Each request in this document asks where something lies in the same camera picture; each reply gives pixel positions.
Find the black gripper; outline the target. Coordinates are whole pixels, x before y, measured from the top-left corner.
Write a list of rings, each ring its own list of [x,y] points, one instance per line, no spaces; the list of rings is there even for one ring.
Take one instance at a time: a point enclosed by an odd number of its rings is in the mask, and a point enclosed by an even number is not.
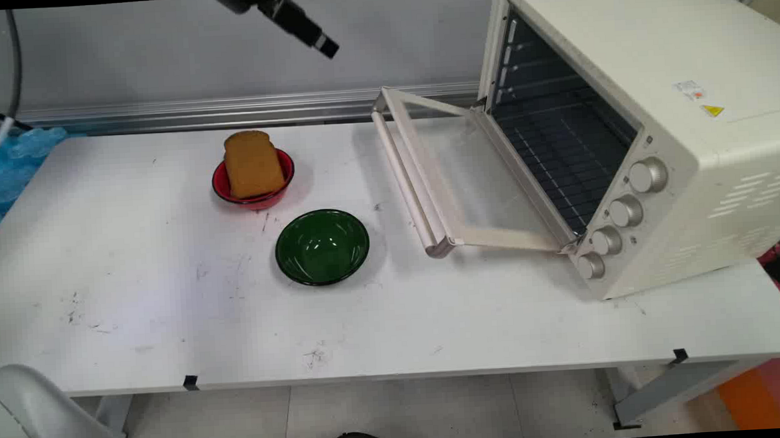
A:
[[[305,46],[318,50],[329,60],[335,58],[340,48],[319,25],[310,19],[302,8],[288,0],[216,0],[237,15],[256,7],[270,21],[279,24]]]

